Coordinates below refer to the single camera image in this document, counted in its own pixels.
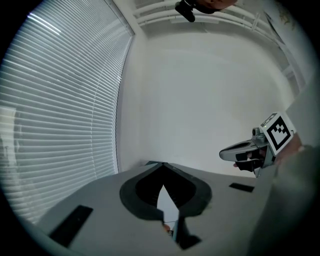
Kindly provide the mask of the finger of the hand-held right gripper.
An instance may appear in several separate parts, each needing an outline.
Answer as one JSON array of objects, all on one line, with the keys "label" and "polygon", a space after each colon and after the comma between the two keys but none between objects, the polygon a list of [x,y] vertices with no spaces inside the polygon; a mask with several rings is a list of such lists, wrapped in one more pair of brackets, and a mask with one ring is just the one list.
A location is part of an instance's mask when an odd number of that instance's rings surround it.
[{"label": "finger of the hand-held right gripper", "polygon": [[253,151],[246,151],[243,153],[236,154],[236,161],[237,162],[247,162],[247,161],[253,161],[253,160],[259,160],[260,159],[260,151],[253,150]]},{"label": "finger of the hand-held right gripper", "polygon": [[261,167],[262,161],[255,159],[250,161],[236,162],[235,164],[241,171],[254,172]]}]

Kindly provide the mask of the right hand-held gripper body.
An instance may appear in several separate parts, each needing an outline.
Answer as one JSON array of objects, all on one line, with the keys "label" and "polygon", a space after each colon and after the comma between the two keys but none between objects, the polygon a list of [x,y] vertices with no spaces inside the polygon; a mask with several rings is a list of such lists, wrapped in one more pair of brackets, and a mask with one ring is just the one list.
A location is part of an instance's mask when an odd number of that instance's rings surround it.
[{"label": "right hand-held gripper body", "polygon": [[265,151],[260,167],[255,167],[253,173],[260,176],[262,169],[274,164],[278,154],[292,140],[294,130],[289,118],[280,113],[272,113],[259,127],[252,129],[252,142],[258,150]]}]

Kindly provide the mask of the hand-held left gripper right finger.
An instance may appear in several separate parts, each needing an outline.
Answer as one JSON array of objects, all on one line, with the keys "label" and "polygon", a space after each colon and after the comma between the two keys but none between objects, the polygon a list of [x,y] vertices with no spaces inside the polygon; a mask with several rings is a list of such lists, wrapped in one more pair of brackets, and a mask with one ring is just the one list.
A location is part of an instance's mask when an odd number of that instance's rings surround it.
[{"label": "hand-held left gripper right finger", "polygon": [[169,163],[162,164],[163,185],[180,218],[202,214],[212,199],[211,187],[203,180]]}]

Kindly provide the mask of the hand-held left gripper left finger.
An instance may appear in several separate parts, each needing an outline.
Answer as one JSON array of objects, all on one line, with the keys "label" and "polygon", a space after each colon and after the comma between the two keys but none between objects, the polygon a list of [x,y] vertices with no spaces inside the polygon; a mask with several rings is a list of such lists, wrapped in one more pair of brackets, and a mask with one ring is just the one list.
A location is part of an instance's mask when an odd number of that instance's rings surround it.
[{"label": "hand-held left gripper left finger", "polygon": [[124,207],[135,217],[145,221],[162,221],[164,213],[157,208],[163,187],[161,171],[164,165],[145,165],[142,172],[129,178],[120,188],[119,196]]}]

